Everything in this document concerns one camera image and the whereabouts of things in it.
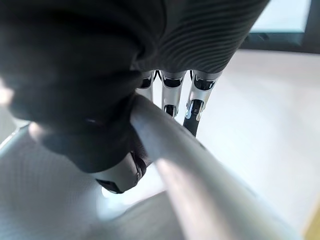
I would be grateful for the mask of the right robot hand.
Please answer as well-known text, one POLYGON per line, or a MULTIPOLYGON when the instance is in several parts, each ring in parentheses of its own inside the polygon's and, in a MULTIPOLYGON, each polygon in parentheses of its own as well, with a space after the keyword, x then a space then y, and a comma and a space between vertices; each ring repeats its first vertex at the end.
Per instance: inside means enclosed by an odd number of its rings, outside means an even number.
POLYGON ((152 70, 220 73, 266 0, 3 0, 1 97, 31 136, 114 193, 134 187, 129 120, 152 70))

